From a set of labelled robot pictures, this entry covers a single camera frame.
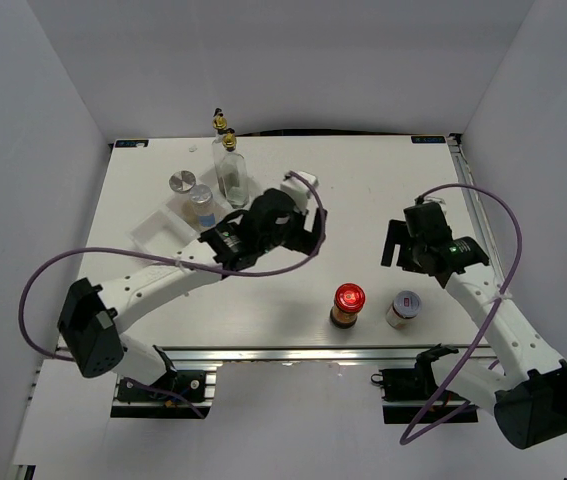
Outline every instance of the spice jar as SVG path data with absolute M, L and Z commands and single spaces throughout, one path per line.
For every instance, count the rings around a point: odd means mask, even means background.
M 330 320 L 338 328 L 350 328 L 356 323 L 364 304 L 363 289 L 354 283 L 345 283 L 336 289 Z
M 410 320 L 416 317 L 421 311 L 421 298 L 414 292 L 404 290 L 400 292 L 387 313 L 385 320 L 397 329 L 404 328 Z

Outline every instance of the white lid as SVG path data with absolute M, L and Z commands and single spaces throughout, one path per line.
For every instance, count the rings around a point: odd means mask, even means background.
M 421 311 L 421 298 L 414 292 L 404 290 L 396 296 L 393 306 L 401 317 L 414 318 Z
M 212 201 L 212 190 L 207 185 L 195 185 L 190 190 L 190 200 L 196 205 L 205 205 Z

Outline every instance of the label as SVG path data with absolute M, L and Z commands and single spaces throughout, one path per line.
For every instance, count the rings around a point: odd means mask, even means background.
M 454 245 L 450 247 L 450 253 L 467 253 L 471 252 L 472 249 L 464 240 L 455 240 Z
M 209 215 L 198 215 L 198 219 L 202 227 L 213 227 L 216 223 L 213 213 Z
M 445 143 L 445 137 L 439 135 L 412 135 L 412 143 Z
M 114 148 L 144 148 L 150 143 L 149 140 L 117 140 Z

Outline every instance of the black bracket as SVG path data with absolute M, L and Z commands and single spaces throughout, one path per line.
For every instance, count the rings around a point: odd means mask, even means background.
M 207 372 L 205 370 L 179 370 L 171 377 L 170 385 L 156 385 L 157 388 L 178 393 L 193 403 L 201 403 L 205 400 L 205 386 Z M 196 388 L 192 388 L 192 382 L 198 382 Z M 116 399 L 123 403 L 147 403 L 147 402 L 167 402 L 170 398 L 167 395 L 160 395 L 141 388 L 135 387 L 132 383 L 122 380 Z

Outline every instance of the red lid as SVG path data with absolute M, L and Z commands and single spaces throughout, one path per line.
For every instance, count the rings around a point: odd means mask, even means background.
M 358 313 L 365 304 L 365 292 L 354 283 L 345 283 L 336 289 L 334 303 L 348 313 Z

